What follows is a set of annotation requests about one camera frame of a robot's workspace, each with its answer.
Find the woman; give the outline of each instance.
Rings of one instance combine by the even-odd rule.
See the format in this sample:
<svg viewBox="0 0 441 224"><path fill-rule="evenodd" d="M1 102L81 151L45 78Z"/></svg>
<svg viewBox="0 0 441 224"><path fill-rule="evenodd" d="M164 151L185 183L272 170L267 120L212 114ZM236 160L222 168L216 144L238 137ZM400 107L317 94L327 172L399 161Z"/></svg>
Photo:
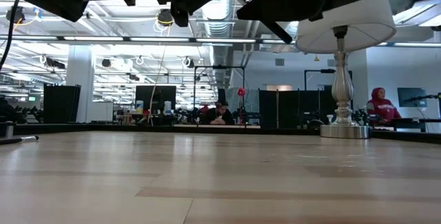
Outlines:
<svg viewBox="0 0 441 224"><path fill-rule="evenodd" d="M398 110L385 97L386 91L383 88L373 89L372 99L367 102L367 113L380 116L381 123L391 122L392 119L401 119Z"/></svg>

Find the column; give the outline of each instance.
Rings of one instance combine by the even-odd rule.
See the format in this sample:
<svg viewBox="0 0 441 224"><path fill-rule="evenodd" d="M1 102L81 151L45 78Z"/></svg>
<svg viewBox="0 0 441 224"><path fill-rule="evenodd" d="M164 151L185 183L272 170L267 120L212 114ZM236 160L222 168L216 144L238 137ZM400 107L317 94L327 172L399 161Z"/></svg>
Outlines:
<svg viewBox="0 0 441 224"><path fill-rule="evenodd" d="M349 55L349 70L352 71L353 109L364 108L371 98L367 74L366 50L352 52Z"/></svg>
<svg viewBox="0 0 441 224"><path fill-rule="evenodd" d="M89 123L94 94L95 56L90 45L69 47L68 75L66 85L81 85L76 122Z"/></svg>

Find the desk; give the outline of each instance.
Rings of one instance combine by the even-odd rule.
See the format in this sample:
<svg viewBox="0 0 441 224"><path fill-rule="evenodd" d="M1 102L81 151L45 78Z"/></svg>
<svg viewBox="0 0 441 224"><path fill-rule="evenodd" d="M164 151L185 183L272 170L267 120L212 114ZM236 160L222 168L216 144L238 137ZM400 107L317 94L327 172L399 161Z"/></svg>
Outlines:
<svg viewBox="0 0 441 224"><path fill-rule="evenodd" d="M245 125L196 125L196 124L175 124L177 128L245 128ZM259 125L247 125L249 129L260 129Z"/></svg>

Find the red balloon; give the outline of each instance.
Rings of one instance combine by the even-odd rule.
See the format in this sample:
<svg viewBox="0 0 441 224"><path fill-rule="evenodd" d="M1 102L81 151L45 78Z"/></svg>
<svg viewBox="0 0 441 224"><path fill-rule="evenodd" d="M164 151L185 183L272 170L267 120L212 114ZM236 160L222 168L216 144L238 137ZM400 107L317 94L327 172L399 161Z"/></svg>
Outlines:
<svg viewBox="0 0 441 224"><path fill-rule="evenodd" d="M239 90L237 90L237 95L238 96L245 96L245 89L244 88L239 88Z"/></svg>

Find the silver lamp stand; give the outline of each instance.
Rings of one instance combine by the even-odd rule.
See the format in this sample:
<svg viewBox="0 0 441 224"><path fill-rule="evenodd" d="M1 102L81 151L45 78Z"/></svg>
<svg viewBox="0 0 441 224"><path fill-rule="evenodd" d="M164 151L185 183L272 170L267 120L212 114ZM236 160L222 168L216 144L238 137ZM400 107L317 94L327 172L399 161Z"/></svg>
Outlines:
<svg viewBox="0 0 441 224"><path fill-rule="evenodd" d="M345 52L347 26L334 28L338 51L335 53L337 73L332 84L332 97L337 102L337 119L329 125L320 127L321 137L339 139L368 139L369 127L360 126L352 121L352 110L349 106L353 98L353 85L347 69L348 54Z"/></svg>

